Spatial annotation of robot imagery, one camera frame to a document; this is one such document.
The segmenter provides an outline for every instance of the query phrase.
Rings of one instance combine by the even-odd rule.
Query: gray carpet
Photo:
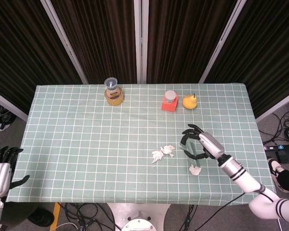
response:
[[[280,108],[276,111],[278,116],[283,115],[286,111],[289,110],[289,104]],[[20,119],[14,121],[11,126],[0,132],[0,146],[3,147],[5,145],[8,146],[20,146],[21,139],[25,129],[25,122]],[[267,118],[263,119],[258,123],[259,129],[268,132],[275,133],[278,125],[278,120],[269,115]],[[270,136],[263,135],[262,139],[268,140]],[[286,144],[283,141],[278,141],[278,144]],[[289,193],[282,193],[277,191],[280,197],[288,198]],[[53,210],[53,203],[42,203],[40,205],[50,211]],[[217,206],[199,206],[196,212],[195,217],[193,218],[190,230],[195,230],[199,227],[206,219],[208,219],[219,207]],[[84,208],[85,214],[90,214],[90,208]],[[182,225],[186,213],[188,211],[187,205],[171,205],[165,217],[165,225],[164,230],[166,231],[177,231]],[[106,216],[103,216],[102,213],[98,215],[98,220],[102,223],[109,224]],[[64,211],[61,209],[58,225],[67,222]],[[282,227],[284,231],[289,231],[289,224],[281,221]],[[12,231],[48,231],[49,228],[41,228],[33,225],[28,220],[23,221],[17,227],[11,229]],[[60,231],[72,231],[75,230],[72,226],[63,226],[58,230]],[[96,226],[91,226],[90,230],[99,230]],[[215,231],[215,230],[241,230],[241,231],[278,231],[279,227],[276,220],[262,220],[257,218],[252,212],[249,210],[248,205],[235,205],[226,207],[221,210],[212,220],[210,220],[201,230],[204,231]]]

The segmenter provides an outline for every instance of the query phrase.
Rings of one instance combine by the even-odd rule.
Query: dark fabric backdrop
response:
[[[235,0],[152,0],[147,83],[198,83]]]
[[[137,83],[133,0],[52,0],[91,84]]]
[[[245,83],[256,117],[289,95],[289,0],[245,4],[206,83]]]
[[[0,0],[0,95],[28,113],[48,84],[81,80],[41,2]]]

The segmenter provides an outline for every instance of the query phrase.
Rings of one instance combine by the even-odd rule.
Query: robotic hand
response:
[[[284,219],[289,222],[289,200],[279,198],[273,191],[260,184],[245,168],[232,156],[224,153],[224,147],[209,133],[198,126],[189,124],[183,132],[181,146],[184,153],[192,159],[216,159],[218,166],[242,189],[245,193],[258,193],[249,204],[251,211],[262,219]],[[193,155],[185,148],[188,139],[198,140],[203,146],[203,154]]]
[[[12,169],[15,168],[17,156],[22,151],[23,149],[16,147],[9,149],[7,146],[0,149],[0,220],[3,210],[1,199],[7,195],[9,189],[22,185],[29,179],[29,175],[27,175],[22,180],[11,183]],[[0,224],[0,230],[4,230],[5,228]]]

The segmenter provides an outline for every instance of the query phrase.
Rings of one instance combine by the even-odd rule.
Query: grid pattern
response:
[[[199,176],[180,149],[182,131],[197,124],[212,134],[259,182],[275,190],[250,100],[243,84],[121,85],[124,102],[109,106],[104,85],[38,86],[9,192],[16,202],[107,202],[224,205],[242,193],[202,159]],[[175,113],[162,111],[166,90],[179,94]],[[186,110],[185,95],[198,106]],[[152,151],[172,145],[152,164]],[[196,143],[197,152],[202,146]],[[246,194],[233,204],[249,203]]]

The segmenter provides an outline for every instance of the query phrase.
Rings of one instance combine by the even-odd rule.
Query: shoe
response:
[[[273,178],[273,181],[275,182],[276,186],[284,193],[289,193],[288,190],[283,189],[280,184],[277,181],[278,175],[284,171],[285,169],[275,160],[275,159],[268,159],[269,161],[269,168],[270,172]]]
[[[46,209],[37,208],[27,219],[37,226],[48,227],[53,223],[54,215]]]

